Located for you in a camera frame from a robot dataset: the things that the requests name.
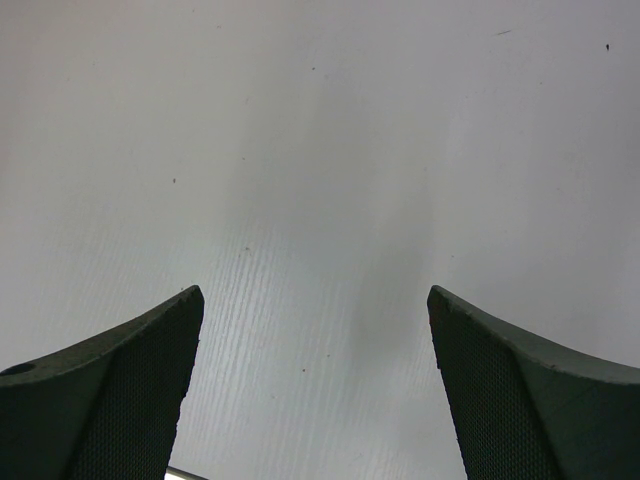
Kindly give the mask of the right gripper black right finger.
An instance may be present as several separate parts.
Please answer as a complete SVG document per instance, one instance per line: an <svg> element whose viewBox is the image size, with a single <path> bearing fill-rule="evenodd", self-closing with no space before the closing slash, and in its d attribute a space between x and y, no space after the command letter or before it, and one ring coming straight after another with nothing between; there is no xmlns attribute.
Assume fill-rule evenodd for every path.
<svg viewBox="0 0 640 480"><path fill-rule="evenodd" d="M468 478L638 478L638 369L547 340L440 286L427 307Z"/></svg>

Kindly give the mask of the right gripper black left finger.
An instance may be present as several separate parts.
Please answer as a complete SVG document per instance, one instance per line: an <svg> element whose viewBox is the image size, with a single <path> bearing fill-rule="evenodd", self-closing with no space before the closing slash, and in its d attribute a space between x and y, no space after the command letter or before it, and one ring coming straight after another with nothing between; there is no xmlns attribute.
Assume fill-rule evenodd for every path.
<svg viewBox="0 0 640 480"><path fill-rule="evenodd" d="M163 478L203 317L193 285L137 318L2 371L2 478Z"/></svg>

